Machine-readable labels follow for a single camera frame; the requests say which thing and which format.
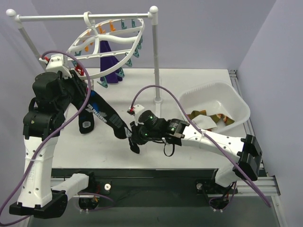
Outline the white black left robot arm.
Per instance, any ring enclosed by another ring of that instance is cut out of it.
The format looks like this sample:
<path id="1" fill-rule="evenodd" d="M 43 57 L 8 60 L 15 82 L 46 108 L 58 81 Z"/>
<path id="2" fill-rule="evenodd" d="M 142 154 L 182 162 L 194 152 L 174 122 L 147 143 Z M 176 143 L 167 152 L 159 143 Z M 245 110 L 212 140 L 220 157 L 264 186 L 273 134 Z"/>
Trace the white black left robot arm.
<path id="1" fill-rule="evenodd" d="M 87 96 L 87 84 L 75 72 L 64 77 L 59 71 L 37 75 L 32 85 L 35 97 L 23 119 L 25 171 L 18 188 L 18 200 L 9 213 L 36 218 L 62 216 L 68 201 L 79 192 L 92 194 L 96 182 L 83 173 L 75 173 L 63 183 L 51 187 L 53 154 L 60 131 L 68 124 L 65 112 L 70 104 L 78 111 Z"/>

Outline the white sock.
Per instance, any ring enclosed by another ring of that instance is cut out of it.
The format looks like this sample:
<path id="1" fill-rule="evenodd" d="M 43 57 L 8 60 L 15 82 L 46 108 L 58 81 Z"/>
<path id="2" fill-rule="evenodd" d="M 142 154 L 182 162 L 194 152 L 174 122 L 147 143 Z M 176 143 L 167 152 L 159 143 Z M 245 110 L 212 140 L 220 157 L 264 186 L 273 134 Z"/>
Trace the white sock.
<path id="1" fill-rule="evenodd" d="M 206 115 L 198 115 L 192 121 L 195 125 L 204 130 L 210 130 L 217 127 L 217 124 L 212 118 Z"/>

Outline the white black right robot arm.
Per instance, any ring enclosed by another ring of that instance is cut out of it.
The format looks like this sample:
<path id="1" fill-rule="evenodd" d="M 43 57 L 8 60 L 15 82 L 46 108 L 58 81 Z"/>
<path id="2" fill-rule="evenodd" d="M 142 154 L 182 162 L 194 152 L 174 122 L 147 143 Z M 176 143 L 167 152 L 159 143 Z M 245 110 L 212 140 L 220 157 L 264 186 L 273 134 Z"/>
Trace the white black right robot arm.
<path id="1" fill-rule="evenodd" d="M 131 122 L 133 141 L 139 145 L 147 142 L 163 142 L 173 146 L 199 148 L 226 157 L 230 164 L 214 172 L 210 181 L 213 192 L 220 193 L 239 179 L 256 181 L 259 175 L 262 150 L 255 136 L 230 137 L 211 131 L 198 131 L 193 125 L 180 119 L 158 118 L 150 110 L 135 110 Z"/>

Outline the olive striped sock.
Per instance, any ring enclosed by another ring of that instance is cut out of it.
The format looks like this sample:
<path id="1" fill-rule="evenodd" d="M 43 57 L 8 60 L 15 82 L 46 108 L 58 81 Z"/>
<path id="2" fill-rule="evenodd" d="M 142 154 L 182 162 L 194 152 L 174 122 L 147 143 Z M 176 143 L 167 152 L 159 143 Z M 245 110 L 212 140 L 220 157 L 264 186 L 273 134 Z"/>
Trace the olive striped sock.
<path id="1" fill-rule="evenodd" d="M 202 111 L 194 110 L 194 111 L 192 111 L 191 113 L 187 114 L 187 116 L 188 116 L 188 118 L 189 118 L 190 120 L 193 120 L 194 118 L 196 118 L 196 117 L 199 116 L 199 115 L 204 115 L 204 116 L 206 116 L 206 115 L 207 115 L 206 110 L 202 110 Z"/>
<path id="2" fill-rule="evenodd" d="M 218 123 L 219 121 L 223 121 L 225 126 L 228 126 L 228 125 L 231 125 L 235 122 L 235 120 L 231 119 L 230 117 L 228 117 L 227 115 L 225 114 L 222 114 L 222 113 L 218 113 L 218 114 L 213 114 L 213 115 L 210 115 L 210 118 L 214 121 L 214 123 Z"/>

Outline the black blue patterned sock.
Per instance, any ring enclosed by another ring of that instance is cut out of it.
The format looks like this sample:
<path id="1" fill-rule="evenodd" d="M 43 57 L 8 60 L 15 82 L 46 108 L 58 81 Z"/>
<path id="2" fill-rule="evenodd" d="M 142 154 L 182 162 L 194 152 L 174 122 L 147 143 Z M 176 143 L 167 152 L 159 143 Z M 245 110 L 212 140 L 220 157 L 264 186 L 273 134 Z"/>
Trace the black blue patterned sock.
<path id="1" fill-rule="evenodd" d="M 132 141 L 132 132 L 115 109 L 108 104 L 97 92 L 91 91 L 89 101 L 85 108 L 87 113 L 95 115 L 113 129 L 118 139 L 128 139 L 130 150 L 136 154 L 140 153 L 138 145 Z"/>

